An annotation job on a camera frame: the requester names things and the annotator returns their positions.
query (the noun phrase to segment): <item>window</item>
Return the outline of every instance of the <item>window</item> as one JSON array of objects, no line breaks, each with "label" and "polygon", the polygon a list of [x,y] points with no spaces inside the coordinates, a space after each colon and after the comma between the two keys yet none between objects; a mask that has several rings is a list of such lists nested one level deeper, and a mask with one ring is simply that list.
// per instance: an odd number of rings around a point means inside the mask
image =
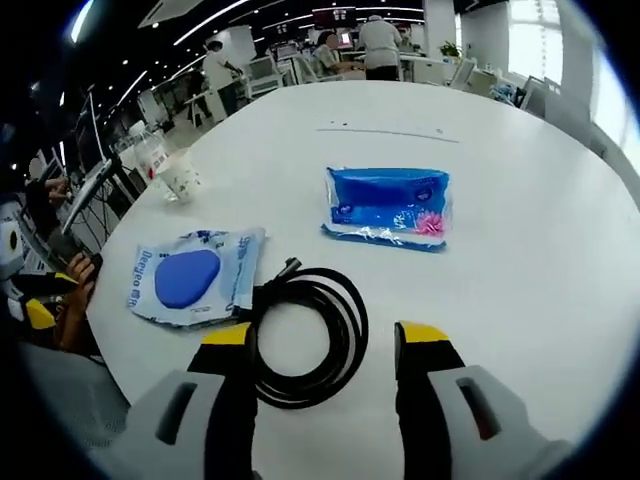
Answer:
[{"label": "window", "polygon": [[633,105],[604,52],[594,52],[593,66],[593,123],[620,147],[634,168],[640,171],[640,138]]},{"label": "window", "polygon": [[462,23],[460,21],[460,14],[454,17],[454,22],[456,24],[456,47],[462,51]]},{"label": "window", "polygon": [[509,71],[560,84],[562,32],[555,0],[511,0]]}]

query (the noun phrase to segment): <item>white table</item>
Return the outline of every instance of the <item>white table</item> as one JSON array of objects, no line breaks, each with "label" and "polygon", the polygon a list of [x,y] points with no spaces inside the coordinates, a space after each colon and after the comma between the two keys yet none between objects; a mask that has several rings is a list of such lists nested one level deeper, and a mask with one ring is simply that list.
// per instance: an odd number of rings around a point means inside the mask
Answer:
[{"label": "white table", "polygon": [[[209,182],[200,197],[166,206],[147,189],[102,252],[88,316],[129,401],[185,369],[205,334],[167,330],[126,309],[138,243],[262,225],[270,238],[258,282],[297,256],[349,276],[369,312],[369,348],[343,391],[305,411],[260,405],[254,465],[265,478],[402,478],[397,320],[444,330],[467,364],[483,365],[524,399],[532,424],[549,438],[579,442],[623,379],[640,312],[640,216],[607,165],[543,121],[452,89],[319,83],[259,99],[192,152]],[[329,165],[450,172],[448,249],[429,254],[323,237]],[[267,319],[260,348],[273,368],[293,374],[315,367],[327,341],[311,312],[283,306]]]}]

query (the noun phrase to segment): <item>person in white shirt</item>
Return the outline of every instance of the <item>person in white shirt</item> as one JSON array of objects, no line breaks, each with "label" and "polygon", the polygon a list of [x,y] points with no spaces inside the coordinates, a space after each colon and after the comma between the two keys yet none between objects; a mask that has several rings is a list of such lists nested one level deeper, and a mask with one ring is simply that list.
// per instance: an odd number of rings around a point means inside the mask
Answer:
[{"label": "person in white shirt", "polygon": [[209,82],[209,88],[215,89],[220,95],[220,101],[227,115],[238,110],[238,97],[231,72],[242,75],[242,70],[229,63],[229,59],[222,52],[222,42],[212,40],[207,44],[207,53],[202,69]]},{"label": "person in white shirt", "polygon": [[367,80],[398,80],[400,32],[380,15],[372,15],[360,28],[358,48],[365,48]]},{"label": "person in white shirt", "polygon": [[338,36],[332,31],[324,31],[318,37],[318,48],[313,52],[313,70],[318,78],[338,75],[351,69],[362,69],[358,62],[341,62],[338,58]]}]

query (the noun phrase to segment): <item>black cable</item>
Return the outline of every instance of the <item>black cable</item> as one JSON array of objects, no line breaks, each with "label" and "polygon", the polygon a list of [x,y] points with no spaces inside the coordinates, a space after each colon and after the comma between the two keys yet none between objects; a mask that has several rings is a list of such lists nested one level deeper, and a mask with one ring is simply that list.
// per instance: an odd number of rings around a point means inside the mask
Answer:
[{"label": "black cable", "polygon": [[[256,287],[253,308],[241,318],[251,321],[259,335],[262,320],[271,307],[294,303],[316,310],[327,326],[329,353],[317,368],[304,375],[290,377],[274,372],[256,349],[258,398],[282,409],[313,407],[338,393],[360,367],[369,341],[367,310],[355,285],[335,270],[298,270],[301,265],[298,259],[289,259],[287,267],[273,280]],[[357,315],[342,295],[313,277],[330,280],[342,287],[355,304]]]}]

